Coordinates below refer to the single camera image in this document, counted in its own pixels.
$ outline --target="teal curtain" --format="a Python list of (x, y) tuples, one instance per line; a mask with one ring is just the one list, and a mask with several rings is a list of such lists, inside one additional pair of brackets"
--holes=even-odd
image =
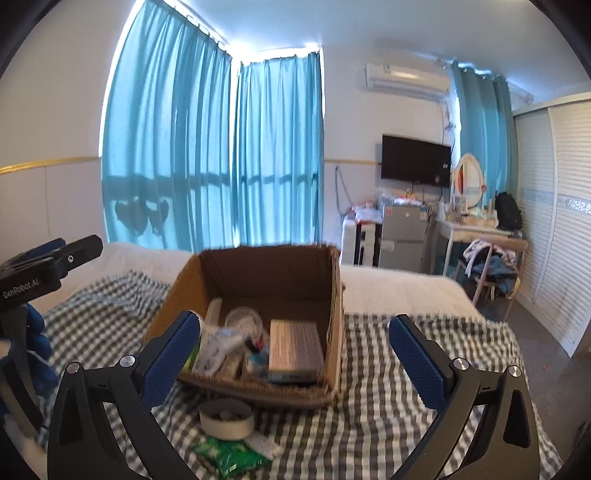
[(241, 67), (233, 162), (241, 243), (322, 238), (323, 143), (319, 53)]
[(161, 0), (125, 40), (106, 110), (110, 241), (200, 251), (233, 245), (231, 57)]
[(460, 67), (456, 61), (452, 72), (460, 102), (461, 152), (472, 153), (480, 162), (488, 187), (483, 205), (495, 191), (516, 197), (517, 136), (507, 81), (502, 76)]

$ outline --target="ceiling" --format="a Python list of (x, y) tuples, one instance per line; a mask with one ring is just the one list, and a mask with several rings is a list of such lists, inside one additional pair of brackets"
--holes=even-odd
[(231, 45), (391, 48), (457, 58), (532, 93), (589, 77), (528, 0), (184, 0)]

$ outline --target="backpack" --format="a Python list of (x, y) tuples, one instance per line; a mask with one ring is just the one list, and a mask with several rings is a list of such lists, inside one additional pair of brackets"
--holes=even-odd
[(499, 219), (499, 229), (512, 232), (523, 227), (521, 210), (517, 207), (517, 202), (510, 193), (504, 192), (496, 196), (495, 210)]

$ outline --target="gray floor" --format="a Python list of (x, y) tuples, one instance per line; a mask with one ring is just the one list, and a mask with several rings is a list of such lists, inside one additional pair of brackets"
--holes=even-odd
[[(490, 320), (505, 314), (505, 300), (481, 309)], [(562, 460), (573, 449), (579, 426), (591, 420), (591, 355), (569, 358), (563, 348), (518, 302), (507, 322), (515, 332), (525, 359), (530, 394), (544, 430)]]

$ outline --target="louvered door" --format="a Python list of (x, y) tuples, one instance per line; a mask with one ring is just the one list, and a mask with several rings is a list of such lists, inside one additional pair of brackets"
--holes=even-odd
[(548, 110), (515, 119), (519, 148), (519, 208), (529, 242), (519, 292), (535, 299), (550, 247), (554, 210), (554, 144)]
[(591, 308), (591, 102), (551, 107), (549, 114), (558, 165), (556, 222), (534, 303), (574, 351)]

